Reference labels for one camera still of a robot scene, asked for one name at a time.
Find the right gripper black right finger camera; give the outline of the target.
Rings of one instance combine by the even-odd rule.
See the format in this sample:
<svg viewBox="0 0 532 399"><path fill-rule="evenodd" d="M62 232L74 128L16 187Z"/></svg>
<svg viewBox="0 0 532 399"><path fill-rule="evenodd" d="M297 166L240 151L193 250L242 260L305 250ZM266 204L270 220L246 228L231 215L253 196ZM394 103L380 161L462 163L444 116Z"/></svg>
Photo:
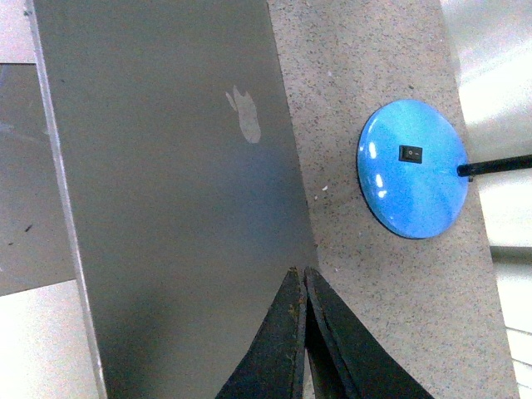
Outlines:
<svg viewBox="0 0 532 399"><path fill-rule="evenodd" d="M349 398L430 398L315 269L305 283L319 335Z"/></svg>

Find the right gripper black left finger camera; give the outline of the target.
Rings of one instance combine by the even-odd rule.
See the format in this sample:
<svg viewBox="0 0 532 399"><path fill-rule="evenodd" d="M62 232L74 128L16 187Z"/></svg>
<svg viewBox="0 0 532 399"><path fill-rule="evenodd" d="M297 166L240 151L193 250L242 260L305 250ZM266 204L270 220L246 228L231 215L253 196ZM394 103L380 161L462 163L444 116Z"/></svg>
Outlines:
<svg viewBox="0 0 532 399"><path fill-rule="evenodd" d="M218 398L303 396L307 289L290 268L239 365Z"/></svg>

